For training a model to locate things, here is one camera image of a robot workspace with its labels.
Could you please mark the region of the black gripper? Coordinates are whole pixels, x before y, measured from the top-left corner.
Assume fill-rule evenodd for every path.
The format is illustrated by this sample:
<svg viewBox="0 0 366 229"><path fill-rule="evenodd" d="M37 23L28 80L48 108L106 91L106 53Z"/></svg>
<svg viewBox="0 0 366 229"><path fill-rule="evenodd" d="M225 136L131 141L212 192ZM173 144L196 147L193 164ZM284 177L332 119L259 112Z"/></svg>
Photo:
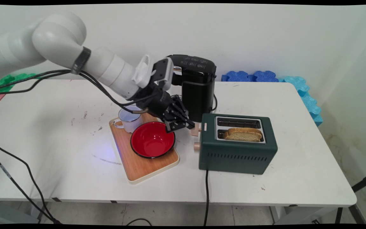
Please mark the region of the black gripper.
<svg viewBox="0 0 366 229"><path fill-rule="evenodd" d="M148 109L148 113L163 119L166 132L174 132L179 129L193 129L195 123L189 119L188 110L178 95L170 96L169 93L157 85L148 85L137 93L137 106Z"/></svg>

